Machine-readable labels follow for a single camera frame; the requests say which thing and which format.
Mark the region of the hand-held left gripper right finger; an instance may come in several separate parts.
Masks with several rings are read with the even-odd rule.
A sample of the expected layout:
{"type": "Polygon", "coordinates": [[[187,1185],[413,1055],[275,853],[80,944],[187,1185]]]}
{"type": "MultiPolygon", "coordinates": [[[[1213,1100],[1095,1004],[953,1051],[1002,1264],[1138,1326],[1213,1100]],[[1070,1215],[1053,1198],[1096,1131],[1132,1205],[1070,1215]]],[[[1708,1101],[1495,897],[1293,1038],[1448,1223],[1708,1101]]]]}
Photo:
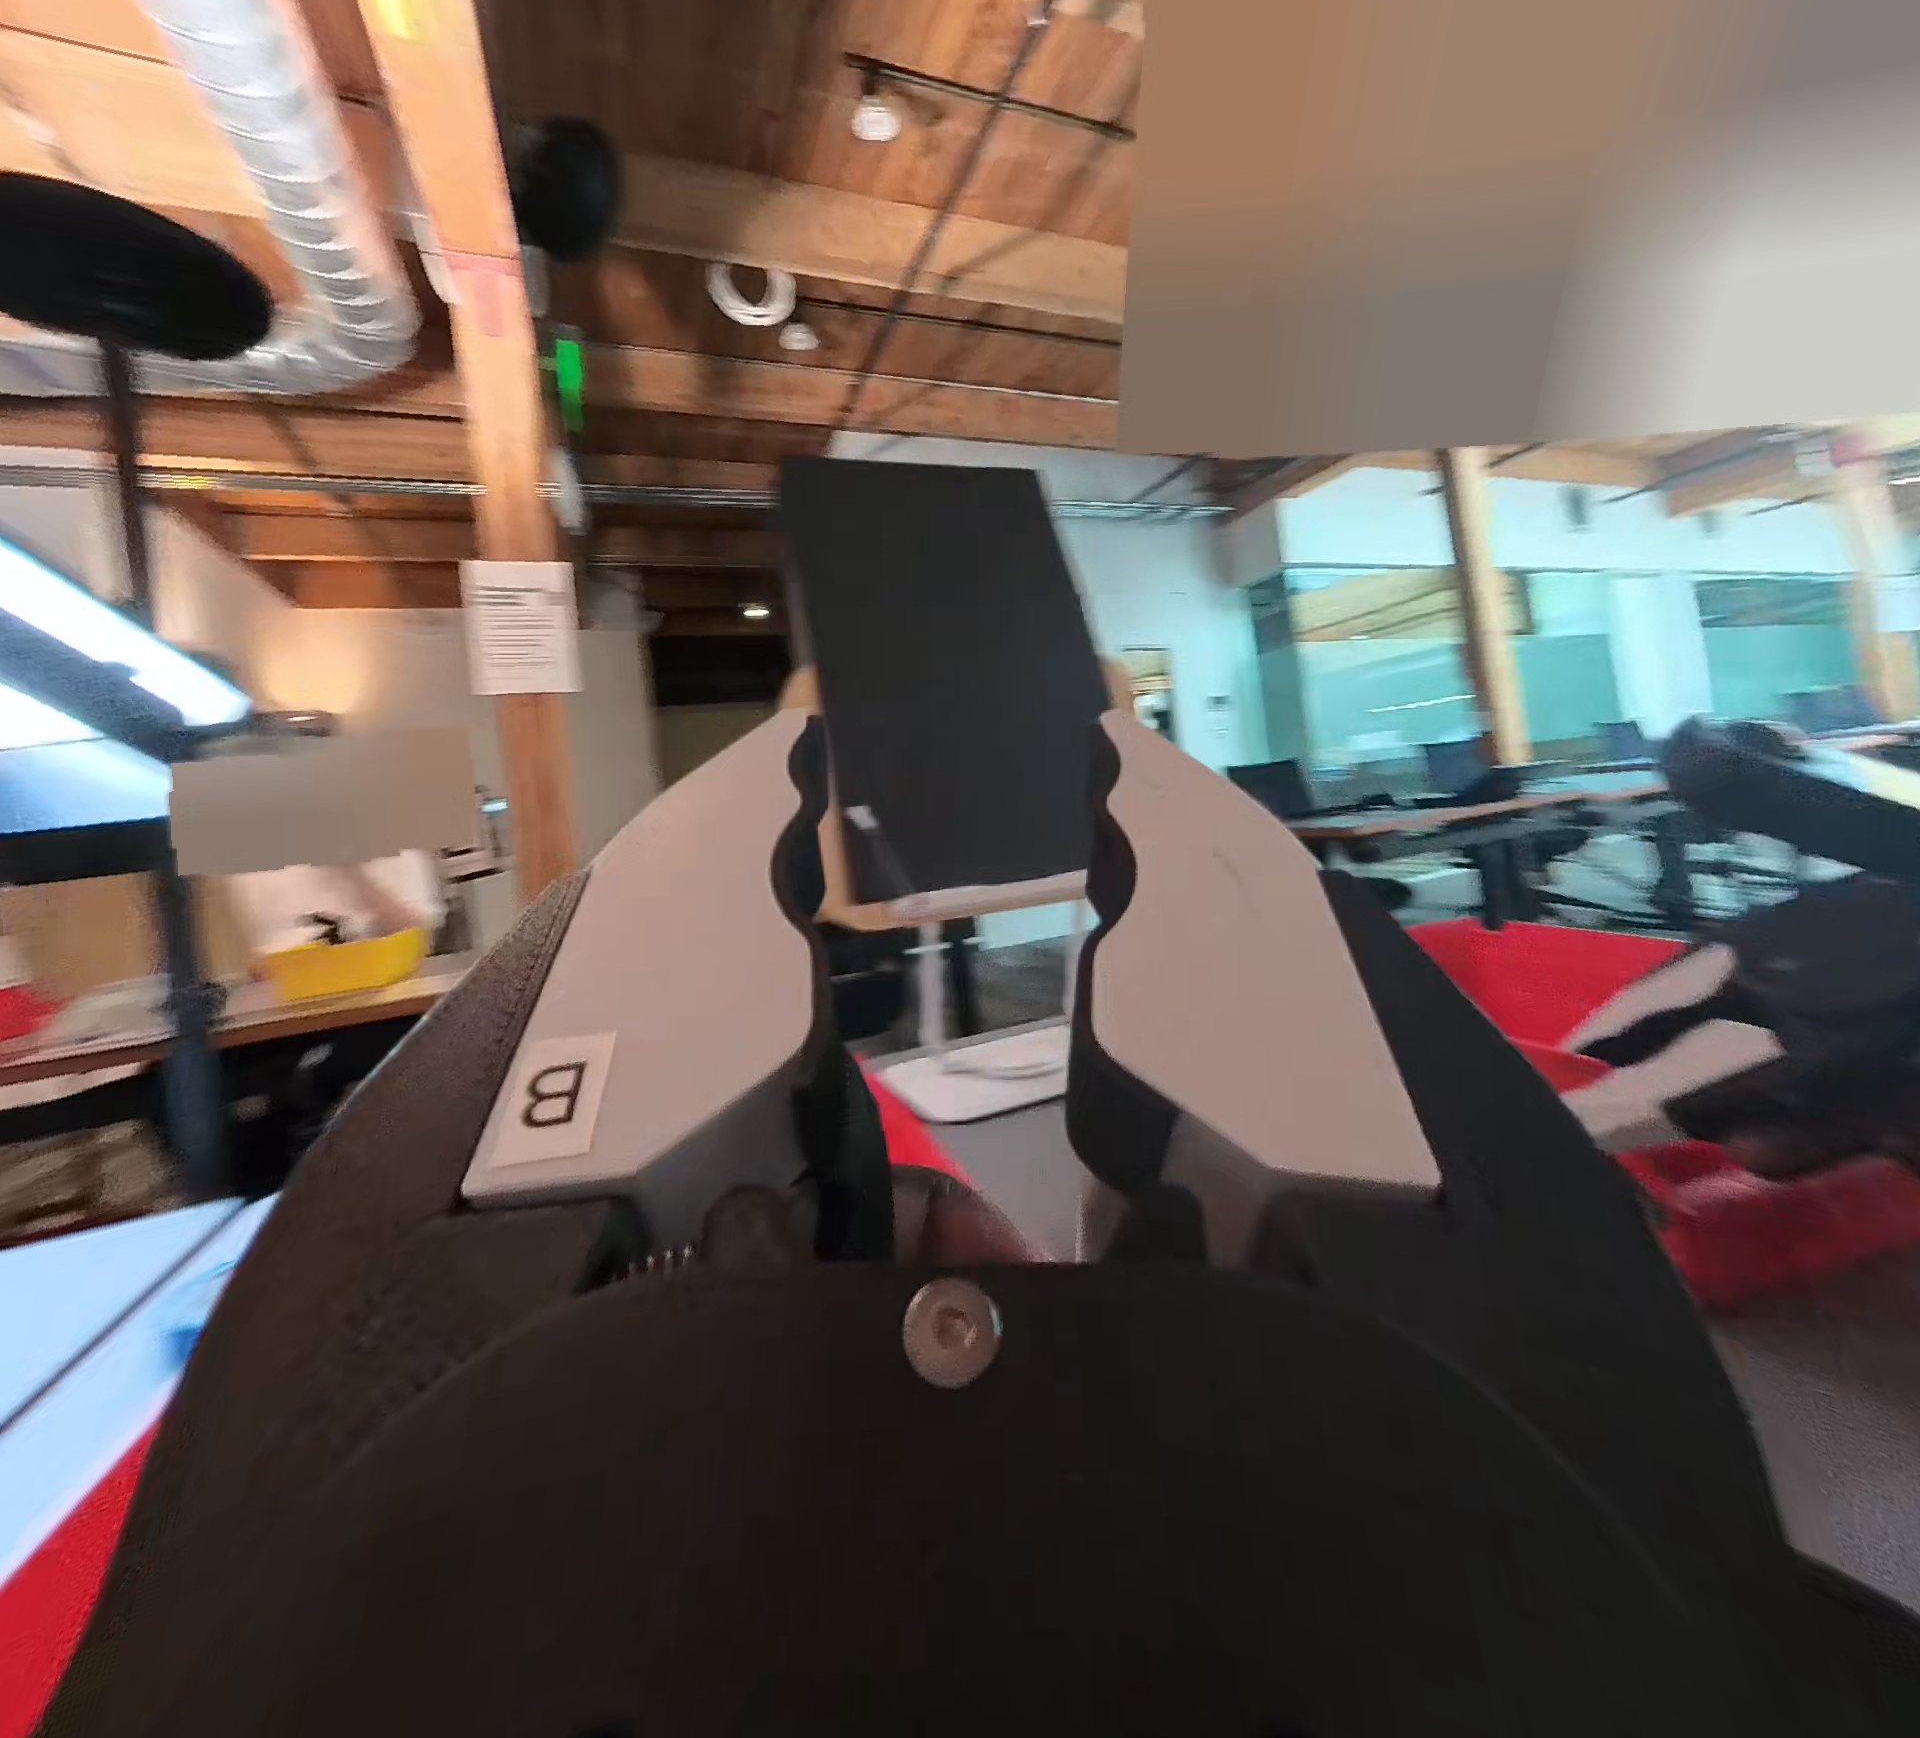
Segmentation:
{"type": "Polygon", "coordinates": [[[1299,836],[1124,711],[1091,749],[1069,1022],[1082,1251],[1124,1226],[1249,1262],[1287,1194],[1437,1204],[1442,1171],[1299,836]]]}

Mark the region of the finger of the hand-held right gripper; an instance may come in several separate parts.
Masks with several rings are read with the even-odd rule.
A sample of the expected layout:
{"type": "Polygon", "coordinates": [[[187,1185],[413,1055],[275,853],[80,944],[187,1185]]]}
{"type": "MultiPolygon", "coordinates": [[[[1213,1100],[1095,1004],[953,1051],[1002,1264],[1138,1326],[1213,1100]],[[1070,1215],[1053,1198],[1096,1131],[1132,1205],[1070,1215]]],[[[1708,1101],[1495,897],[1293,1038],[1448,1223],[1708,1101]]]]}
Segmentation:
{"type": "Polygon", "coordinates": [[[1784,1057],[1780,1040],[1740,1022],[1705,1022],[1650,1057],[1572,1092],[1572,1114],[1604,1150],[1673,1141],[1678,1101],[1754,1081],[1784,1057]]]}
{"type": "Polygon", "coordinates": [[[1625,984],[1567,1031],[1567,1051],[1592,1058],[1652,1058],[1693,1040],[1708,1058],[1742,1055],[1740,958],[1727,944],[1683,947],[1625,984]]]}

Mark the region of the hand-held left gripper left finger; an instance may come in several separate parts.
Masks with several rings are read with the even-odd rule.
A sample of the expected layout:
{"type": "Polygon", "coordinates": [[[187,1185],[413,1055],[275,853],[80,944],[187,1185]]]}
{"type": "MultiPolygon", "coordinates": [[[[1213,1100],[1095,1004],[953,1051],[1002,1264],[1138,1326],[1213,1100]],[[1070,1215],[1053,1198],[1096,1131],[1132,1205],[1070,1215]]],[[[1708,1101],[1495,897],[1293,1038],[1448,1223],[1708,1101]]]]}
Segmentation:
{"type": "Polygon", "coordinates": [[[592,860],[462,1198],[614,1198],[654,1254],[771,1191],[824,1259],[894,1254],[878,1103],[836,1025],[817,932],[822,718],[775,713],[592,860]]]}

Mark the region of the large red plastic bin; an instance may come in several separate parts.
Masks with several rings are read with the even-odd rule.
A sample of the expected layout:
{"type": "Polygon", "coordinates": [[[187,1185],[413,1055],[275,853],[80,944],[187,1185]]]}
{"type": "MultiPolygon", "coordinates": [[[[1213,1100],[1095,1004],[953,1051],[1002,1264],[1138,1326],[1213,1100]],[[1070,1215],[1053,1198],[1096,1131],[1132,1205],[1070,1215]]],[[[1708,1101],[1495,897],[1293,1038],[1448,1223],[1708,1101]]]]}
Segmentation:
{"type": "MultiPolygon", "coordinates": [[[[1652,934],[1487,928],[1474,918],[1409,927],[1409,937],[1565,1100],[1607,1073],[1565,1048],[1572,1031],[1683,950],[1652,934]]],[[[1879,1157],[1792,1180],[1747,1173],[1708,1141],[1621,1150],[1617,1160],[1640,1190],[1670,1259],[1716,1313],[1918,1251],[1918,1177],[1879,1157]]]]}

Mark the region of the black phone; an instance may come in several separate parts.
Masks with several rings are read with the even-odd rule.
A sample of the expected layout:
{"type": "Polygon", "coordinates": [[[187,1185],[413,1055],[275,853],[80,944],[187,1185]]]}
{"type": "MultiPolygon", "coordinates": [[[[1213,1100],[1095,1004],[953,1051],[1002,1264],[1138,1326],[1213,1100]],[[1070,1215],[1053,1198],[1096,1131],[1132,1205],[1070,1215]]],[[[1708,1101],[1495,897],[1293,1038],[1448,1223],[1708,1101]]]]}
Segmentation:
{"type": "Polygon", "coordinates": [[[1108,681],[1028,469],[796,454],[778,528],[822,722],[822,915],[861,932],[1086,893],[1108,681]]]}

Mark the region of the wooden office desk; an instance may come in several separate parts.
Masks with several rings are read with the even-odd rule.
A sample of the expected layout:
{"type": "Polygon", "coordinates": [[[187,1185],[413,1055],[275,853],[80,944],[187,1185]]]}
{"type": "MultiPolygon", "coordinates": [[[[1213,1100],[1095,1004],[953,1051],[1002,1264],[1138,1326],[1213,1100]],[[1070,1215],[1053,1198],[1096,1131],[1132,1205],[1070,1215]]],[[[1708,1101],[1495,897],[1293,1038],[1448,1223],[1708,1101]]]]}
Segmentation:
{"type": "Polygon", "coordinates": [[[1490,928],[1544,924],[1550,913],[1594,915],[1600,927],[1670,934],[1660,891],[1628,908],[1540,885],[1527,855],[1549,836],[1645,836],[1656,814],[1677,801],[1652,770],[1576,774],[1483,804],[1398,807],[1385,810],[1284,817],[1322,863],[1367,844],[1383,853],[1423,846],[1470,855],[1483,866],[1481,921],[1490,928]]]}

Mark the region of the white flat pad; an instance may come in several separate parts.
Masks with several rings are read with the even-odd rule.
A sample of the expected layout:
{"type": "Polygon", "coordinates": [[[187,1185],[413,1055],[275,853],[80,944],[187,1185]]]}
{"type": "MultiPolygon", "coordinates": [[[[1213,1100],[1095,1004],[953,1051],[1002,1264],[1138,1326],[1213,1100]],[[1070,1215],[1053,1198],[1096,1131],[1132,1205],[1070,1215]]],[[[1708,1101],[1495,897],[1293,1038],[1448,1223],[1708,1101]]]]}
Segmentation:
{"type": "Polygon", "coordinates": [[[937,1049],[880,1057],[867,1067],[919,1124],[964,1128],[1056,1103],[1069,1085],[1069,1022],[949,1040],[937,1049]]]}

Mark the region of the yellow plastic bin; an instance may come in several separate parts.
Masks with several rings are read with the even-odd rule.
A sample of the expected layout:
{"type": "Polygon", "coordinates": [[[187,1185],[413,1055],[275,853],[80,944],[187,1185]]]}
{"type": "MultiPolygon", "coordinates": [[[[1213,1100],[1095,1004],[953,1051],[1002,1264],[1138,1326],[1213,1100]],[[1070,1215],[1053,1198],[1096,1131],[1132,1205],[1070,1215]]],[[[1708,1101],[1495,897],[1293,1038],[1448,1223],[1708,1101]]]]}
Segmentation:
{"type": "Polygon", "coordinates": [[[256,960],[271,993],[292,1004],[362,998],[410,980],[427,960],[430,934],[405,927],[344,941],[304,941],[256,960]]]}

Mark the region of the white paper notice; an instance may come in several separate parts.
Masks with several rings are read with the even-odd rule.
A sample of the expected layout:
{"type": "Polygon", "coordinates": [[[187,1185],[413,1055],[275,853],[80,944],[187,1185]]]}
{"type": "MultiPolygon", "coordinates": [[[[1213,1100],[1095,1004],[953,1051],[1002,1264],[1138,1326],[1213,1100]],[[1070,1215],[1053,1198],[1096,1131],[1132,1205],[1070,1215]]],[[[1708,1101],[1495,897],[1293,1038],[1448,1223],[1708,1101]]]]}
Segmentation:
{"type": "Polygon", "coordinates": [[[458,589],[473,694],[584,691],[569,562],[465,557],[458,562],[458,589]]]}

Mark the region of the wooden workbench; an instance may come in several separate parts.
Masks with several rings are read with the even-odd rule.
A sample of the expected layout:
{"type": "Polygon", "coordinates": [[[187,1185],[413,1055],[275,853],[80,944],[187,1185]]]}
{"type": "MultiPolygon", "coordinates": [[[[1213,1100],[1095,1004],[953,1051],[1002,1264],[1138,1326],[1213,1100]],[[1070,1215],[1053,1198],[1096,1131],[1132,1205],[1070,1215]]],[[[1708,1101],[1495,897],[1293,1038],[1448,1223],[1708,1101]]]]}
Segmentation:
{"type": "MultiPolygon", "coordinates": [[[[238,1049],[419,1018],[451,993],[473,962],[475,954],[427,958],[405,980],[315,1001],[284,1001],[264,984],[248,980],[229,990],[209,1038],[217,1049],[238,1049]]],[[[35,1036],[5,1042],[2,1109],[58,1101],[112,1077],[149,1070],[167,1055],[172,1040],[159,1011],[134,1011],[128,1001],[94,1002],[78,1018],[52,1018],[35,1036]]]]}

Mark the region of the bright light panel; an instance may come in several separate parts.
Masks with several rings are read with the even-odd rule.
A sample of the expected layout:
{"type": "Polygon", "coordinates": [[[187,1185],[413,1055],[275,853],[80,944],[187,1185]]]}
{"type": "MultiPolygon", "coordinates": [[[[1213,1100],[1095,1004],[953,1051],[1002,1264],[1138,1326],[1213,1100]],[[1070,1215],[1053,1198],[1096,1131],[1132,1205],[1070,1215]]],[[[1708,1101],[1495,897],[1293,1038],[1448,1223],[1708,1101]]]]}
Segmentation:
{"type": "Polygon", "coordinates": [[[253,700],[16,541],[2,538],[5,749],[109,742],[177,764],[253,700]]]}

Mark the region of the black round speaker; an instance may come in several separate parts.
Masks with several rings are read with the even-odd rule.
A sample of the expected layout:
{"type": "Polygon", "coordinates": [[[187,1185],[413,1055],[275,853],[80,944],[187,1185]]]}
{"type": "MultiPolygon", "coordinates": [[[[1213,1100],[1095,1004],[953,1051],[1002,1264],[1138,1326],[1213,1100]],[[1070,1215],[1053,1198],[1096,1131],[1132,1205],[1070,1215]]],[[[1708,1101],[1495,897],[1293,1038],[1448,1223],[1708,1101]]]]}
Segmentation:
{"type": "Polygon", "coordinates": [[[554,262],[589,262],[622,216],[622,154],[589,119],[511,120],[505,181],[518,244],[554,262]]]}

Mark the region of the black disc lamp stand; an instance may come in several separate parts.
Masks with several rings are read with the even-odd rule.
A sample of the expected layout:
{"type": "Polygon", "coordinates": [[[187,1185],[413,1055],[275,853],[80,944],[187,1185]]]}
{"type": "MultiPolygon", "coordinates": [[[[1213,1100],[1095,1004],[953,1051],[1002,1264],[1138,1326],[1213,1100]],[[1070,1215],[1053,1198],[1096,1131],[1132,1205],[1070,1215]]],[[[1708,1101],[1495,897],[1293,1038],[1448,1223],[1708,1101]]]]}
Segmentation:
{"type": "MultiPolygon", "coordinates": [[[[139,477],[141,426],[132,357],[233,355],[271,316],[261,278],[223,245],[104,188],[5,173],[5,314],[48,333],[93,338],[102,426],[126,565],[126,616],[153,626],[149,496],[139,477]]],[[[165,971],[171,1045],[161,1063],[161,1128],[193,1198],[232,1177],[220,1057],[211,1042],[216,985],[200,965],[188,882],[175,855],[152,867],[152,905],[165,971]]]]}

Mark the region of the black track light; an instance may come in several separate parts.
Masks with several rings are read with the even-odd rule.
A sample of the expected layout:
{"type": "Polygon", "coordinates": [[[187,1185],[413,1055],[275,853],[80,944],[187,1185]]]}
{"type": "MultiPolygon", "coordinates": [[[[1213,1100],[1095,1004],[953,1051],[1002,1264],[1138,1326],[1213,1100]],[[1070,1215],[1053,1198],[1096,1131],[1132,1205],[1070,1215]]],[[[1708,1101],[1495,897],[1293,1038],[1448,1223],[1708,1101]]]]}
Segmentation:
{"type": "Polygon", "coordinates": [[[862,52],[845,52],[845,65],[858,78],[858,107],[884,103],[905,100],[942,100],[968,103],[978,110],[998,110],[1001,116],[1025,119],[1044,123],[1048,127],[1070,129],[1104,143],[1134,143],[1138,129],[1120,119],[1096,119],[1082,110],[1069,110],[1042,100],[1020,97],[1002,90],[969,85],[960,78],[946,78],[929,71],[917,71],[862,52]]]}

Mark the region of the wooden support post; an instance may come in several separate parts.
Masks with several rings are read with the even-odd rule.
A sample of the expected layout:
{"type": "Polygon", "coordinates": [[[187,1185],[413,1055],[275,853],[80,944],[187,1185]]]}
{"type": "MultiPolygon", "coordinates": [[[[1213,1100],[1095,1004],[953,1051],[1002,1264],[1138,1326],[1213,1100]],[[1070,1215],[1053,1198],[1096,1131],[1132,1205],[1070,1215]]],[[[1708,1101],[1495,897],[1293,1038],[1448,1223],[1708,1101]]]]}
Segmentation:
{"type": "MultiPolygon", "coordinates": [[[[356,0],[387,119],[447,286],[475,557],[561,557],[543,502],[538,343],[473,0],[356,0]]],[[[515,887],[534,899],[577,871],[564,694],[490,697],[515,887]]]]}

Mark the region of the silver ventilation duct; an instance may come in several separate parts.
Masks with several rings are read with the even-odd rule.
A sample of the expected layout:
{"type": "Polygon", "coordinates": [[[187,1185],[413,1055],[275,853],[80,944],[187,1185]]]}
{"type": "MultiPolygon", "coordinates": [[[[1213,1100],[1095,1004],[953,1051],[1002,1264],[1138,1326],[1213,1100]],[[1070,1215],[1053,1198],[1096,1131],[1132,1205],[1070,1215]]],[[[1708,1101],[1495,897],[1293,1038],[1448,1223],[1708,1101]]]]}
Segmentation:
{"type": "Polygon", "coordinates": [[[290,265],[301,299],[250,350],[139,355],[153,395],[318,396],[411,361],[420,316],[298,0],[136,0],[290,265]]]}

